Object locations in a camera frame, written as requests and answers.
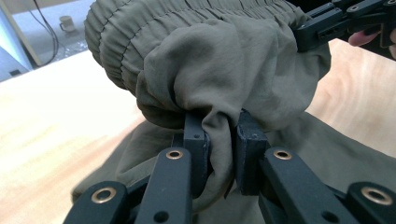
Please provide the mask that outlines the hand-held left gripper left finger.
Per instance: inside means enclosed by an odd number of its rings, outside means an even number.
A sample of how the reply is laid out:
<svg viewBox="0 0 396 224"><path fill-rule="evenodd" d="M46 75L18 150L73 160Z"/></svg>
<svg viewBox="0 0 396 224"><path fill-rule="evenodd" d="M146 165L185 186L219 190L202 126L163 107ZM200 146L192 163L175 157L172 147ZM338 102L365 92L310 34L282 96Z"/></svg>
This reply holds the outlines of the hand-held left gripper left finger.
<svg viewBox="0 0 396 224"><path fill-rule="evenodd" d="M209 176L210 139L202 127L202 118L192 113L185 117L183 147L191 154L191 193L198 198Z"/></svg>

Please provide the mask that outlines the grey mug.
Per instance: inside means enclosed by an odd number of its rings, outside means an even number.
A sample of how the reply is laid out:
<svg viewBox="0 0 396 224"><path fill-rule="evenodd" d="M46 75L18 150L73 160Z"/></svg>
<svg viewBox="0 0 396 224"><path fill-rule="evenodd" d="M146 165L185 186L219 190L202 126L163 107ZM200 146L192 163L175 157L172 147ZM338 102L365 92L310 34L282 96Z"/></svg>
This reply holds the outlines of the grey mug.
<svg viewBox="0 0 396 224"><path fill-rule="evenodd" d="M60 28L62 31L71 33L76 30L74 21L71 16L62 16L59 18Z"/></svg>

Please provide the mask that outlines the olive green shorts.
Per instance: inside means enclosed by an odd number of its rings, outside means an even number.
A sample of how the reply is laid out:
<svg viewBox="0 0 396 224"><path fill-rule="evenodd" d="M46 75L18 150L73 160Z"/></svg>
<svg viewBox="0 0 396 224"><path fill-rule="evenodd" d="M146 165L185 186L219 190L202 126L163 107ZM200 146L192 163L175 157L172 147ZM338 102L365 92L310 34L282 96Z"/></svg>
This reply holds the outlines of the olive green shorts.
<svg viewBox="0 0 396 224"><path fill-rule="evenodd" d="M129 186L149 175L194 112L213 170L193 203L193 224L263 224L257 198L233 182L232 129L242 110L325 184L346 190L369 181L396 192L396 159L308 114L331 54L327 46L297 50L292 30L305 21L289 0L96 0L85 20L88 48L145 119L73 197L102 181Z"/></svg>

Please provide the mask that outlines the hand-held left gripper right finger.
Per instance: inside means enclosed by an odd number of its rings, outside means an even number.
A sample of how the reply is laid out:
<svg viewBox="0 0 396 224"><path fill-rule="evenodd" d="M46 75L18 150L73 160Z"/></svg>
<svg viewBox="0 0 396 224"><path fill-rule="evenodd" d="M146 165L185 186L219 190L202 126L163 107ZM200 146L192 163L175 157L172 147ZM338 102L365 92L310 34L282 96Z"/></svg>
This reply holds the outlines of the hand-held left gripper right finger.
<svg viewBox="0 0 396 224"><path fill-rule="evenodd" d="M233 129L234 179L242 195L259 194L259 159L268 147L268 138L261 126L246 109L243 109Z"/></svg>

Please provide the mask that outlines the beige wooden partition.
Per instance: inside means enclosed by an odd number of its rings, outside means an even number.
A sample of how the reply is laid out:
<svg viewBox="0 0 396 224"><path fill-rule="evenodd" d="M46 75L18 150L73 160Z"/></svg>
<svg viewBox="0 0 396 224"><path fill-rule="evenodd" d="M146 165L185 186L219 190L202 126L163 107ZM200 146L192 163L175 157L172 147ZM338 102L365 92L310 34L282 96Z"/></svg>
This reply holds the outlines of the beige wooden partition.
<svg viewBox="0 0 396 224"><path fill-rule="evenodd" d="M40 65L40 59L5 1L0 0L0 82L28 73Z"/></svg>

